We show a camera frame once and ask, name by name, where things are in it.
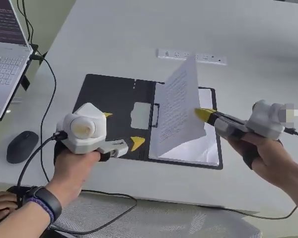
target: laptop screen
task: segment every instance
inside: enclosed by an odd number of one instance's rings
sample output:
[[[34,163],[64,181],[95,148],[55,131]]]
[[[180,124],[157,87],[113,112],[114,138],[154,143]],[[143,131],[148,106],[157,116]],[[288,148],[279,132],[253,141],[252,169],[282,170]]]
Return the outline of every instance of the laptop screen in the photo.
[[[0,0],[0,42],[26,45],[9,0]]]

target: black computer mouse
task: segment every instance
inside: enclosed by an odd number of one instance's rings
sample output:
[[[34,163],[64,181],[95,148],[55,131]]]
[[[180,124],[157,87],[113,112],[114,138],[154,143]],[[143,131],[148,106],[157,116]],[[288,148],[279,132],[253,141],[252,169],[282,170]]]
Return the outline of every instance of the black computer mouse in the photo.
[[[6,152],[6,160],[11,164],[22,163],[29,158],[39,141],[32,131],[24,131],[11,141]]]

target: black folder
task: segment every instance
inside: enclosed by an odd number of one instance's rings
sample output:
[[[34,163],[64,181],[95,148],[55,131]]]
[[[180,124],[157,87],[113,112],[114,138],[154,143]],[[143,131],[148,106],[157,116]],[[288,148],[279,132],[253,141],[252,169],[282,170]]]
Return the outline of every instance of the black folder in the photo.
[[[135,151],[129,151],[123,159],[150,161],[155,163],[167,163],[183,166],[194,166],[210,169],[222,169],[222,153],[220,138],[217,136],[217,146],[220,164],[209,166],[202,164],[189,164],[176,161],[153,160],[149,158],[150,136],[152,126],[157,118],[152,118],[154,105],[155,86],[154,81],[145,81],[131,78],[120,78],[104,75],[88,74],[80,90],[74,111],[85,103],[92,103],[104,113],[112,113],[107,118],[106,140],[124,139],[131,144],[131,137],[142,137],[145,142]],[[215,90],[211,89],[213,109],[217,109]],[[136,129],[131,127],[131,111],[135,102],[150,104],[150,116],[147,129]]]

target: laptop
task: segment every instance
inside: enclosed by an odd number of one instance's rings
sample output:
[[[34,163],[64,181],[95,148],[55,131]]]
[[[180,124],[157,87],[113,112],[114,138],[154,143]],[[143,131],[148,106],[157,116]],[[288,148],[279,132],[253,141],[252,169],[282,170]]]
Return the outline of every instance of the laptop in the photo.
[[[33,50],[10,0],[0,0],[0,119],[19,85]]]

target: watch strap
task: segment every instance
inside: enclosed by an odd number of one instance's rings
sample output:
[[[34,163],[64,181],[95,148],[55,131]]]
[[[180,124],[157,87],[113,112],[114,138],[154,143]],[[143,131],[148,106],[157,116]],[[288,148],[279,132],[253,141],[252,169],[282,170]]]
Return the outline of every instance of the watch strap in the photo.
[[[53,212],[43,201],[41,201],[38,198],[30,197],[26,200],[26,202],[35,202],[36,204],[40,205],[49,214],[51,218],[51,223],[55,222],[55,217]]]
[[[26,201],[31,197],[42,201],[50,209],[54,216],[52,222],[55,222],[60,217],[62,213],[61,203],[56,196],[45,187],[34,187],[31,189],[26,196]]]

